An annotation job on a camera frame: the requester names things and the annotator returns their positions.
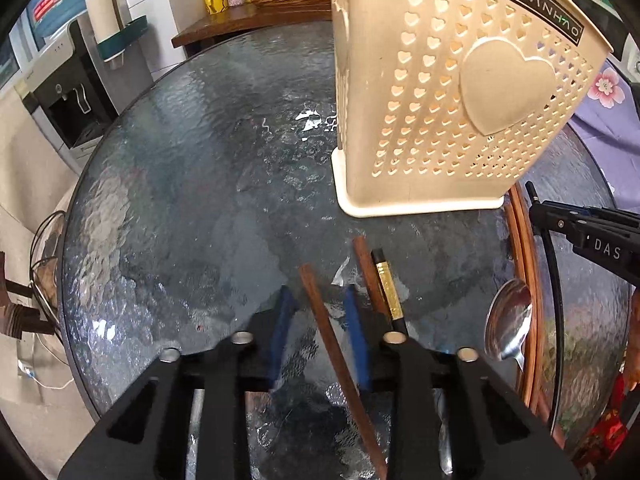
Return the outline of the brown wooden chopstick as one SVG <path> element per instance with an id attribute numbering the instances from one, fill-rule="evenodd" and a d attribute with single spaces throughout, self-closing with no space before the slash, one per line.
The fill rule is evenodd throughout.
<path id="1" fill-rule="evenodd" d="M 378 271 L 375 269 L 366 238 L 364 236 L 356 236 L 352 240 L 352 247 L 358 261 L 358 266 L 366 284 L 372 308 L 390 318 L 386 301 L 382 294 L 380 281 L 378 280 Z"/>
<path id="2" fill-rule="evenodd" d="M 352 376 L 350 376 L 343 352 L 331 326 L 329 313 L 322 301 L 320 289 L 317 285 L 316 279 L 314 278 L 312 267 L 309 264 L 303 264 L 298 269 L 298 272 L 304 289 L 306 290 L 322 341 L 326 347 L 326 352 L 328 352 L 338 384 L 342 389 L 347 407 L 352 415 L 352 420 L 356 424 L 363 446 L 369 455 L 371 464 L 378 474 L 378 478 L 386 479 L 387 465 L 385 457 L 378 445 L 378 439 L 376 438 L 374 427 L 370 417 L 364 409 L 359 391 L 352 381 Z"/>

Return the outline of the black gold-banded chopstick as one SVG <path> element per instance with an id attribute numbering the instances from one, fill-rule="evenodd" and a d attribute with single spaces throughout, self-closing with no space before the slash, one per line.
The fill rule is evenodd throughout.
<path id="1" fill-rule="evenodd" d="M 382 294 L 386 301 L 388 310 L 390 311 L 393 329 L 396 330 L 396 332 L 403 333 L 407 336 L 408 328 L 405 321 L 404 311 L 402 310 L 398 292 L 395 287 L 393 273 L 392 270 L 390 270 L 390 264 L 385 257 L 383 249 L 373 249 L 371 252 L 371 258 L 375 265 L 376 274 L 378 274 L 378 281 L 382 288 Z"/>

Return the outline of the purple floral cloth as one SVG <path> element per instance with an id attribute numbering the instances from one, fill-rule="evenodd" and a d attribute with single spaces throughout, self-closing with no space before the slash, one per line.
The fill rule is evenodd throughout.
<path id="1" fill-rule="evenodd" d="M 617 206 L 639 212 L 639 112 L 631 86 L 606 61 L 570 118 Z"/>

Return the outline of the stainless steel spoon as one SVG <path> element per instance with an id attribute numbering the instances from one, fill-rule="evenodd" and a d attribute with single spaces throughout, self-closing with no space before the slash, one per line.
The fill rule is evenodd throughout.
<path id="1" fill-rule="evenodd" d="M 504 283 L 491 301 L 484 330 L 485 353 L 496 361 L 514 359 L 524 370 L 523 344 L 533 318 L 533 299 L 519 278 Z"/>

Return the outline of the beige perforated utensil holder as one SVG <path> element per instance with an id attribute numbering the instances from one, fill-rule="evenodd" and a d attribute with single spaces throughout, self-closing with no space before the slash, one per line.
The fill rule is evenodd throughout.
<path id="1" fill-rule="evenodd" d="M 572 0 L 332 0 L 338 204 L 495 209 L 611 45 Z"/>

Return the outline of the brown wooden stool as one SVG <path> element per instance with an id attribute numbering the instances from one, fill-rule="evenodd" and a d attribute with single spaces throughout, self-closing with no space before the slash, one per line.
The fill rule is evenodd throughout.
<path id="1" fill-rule="evenodd" d="M 6 278 L 6 254 L 4 252 L 1 253 L 0 278 L 2 335 L 14 339 L 22 339 L 24 333 L 54 335 L 54 324 L 47 321 L 38 308 L 20 304 L 12 299 L 12 296 L 35 299 L 36 294 L 32 286 L 22 285 Z"/>

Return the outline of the dark wooden side table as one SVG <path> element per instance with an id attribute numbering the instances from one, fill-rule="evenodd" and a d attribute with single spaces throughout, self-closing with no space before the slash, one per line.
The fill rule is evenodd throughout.
<path id="1" fill-rule="evenodd" d="M 331 20 L 329 3 L 314 3 L 310 6 L 256 6 L 254 3 L 245 3 L 220 13 L 206 15 L 178 32 L 171 38 L 171 44 L 174 48 L 185 48 L 186 54 L 191 56 L 211 47 L 221 38 L 250 30 Z"/>

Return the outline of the white water dispenser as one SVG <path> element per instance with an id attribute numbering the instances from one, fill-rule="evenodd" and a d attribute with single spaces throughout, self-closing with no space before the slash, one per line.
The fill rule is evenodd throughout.
<path id="1" fill-rule="evenodd" d="M 118 116 L 100 61 L 88 14 L 82 12 L 50 38 L 23 78 L 23 104 L 76 172 Z"/>

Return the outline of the yellow mug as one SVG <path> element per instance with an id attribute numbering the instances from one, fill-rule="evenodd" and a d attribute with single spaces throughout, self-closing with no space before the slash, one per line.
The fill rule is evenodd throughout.
<path id="1" fill-rule="evenodd" d="M 209 15 L 218 14 L 229 9 L 228 0 L 204 0 L 205 10 Z"/>

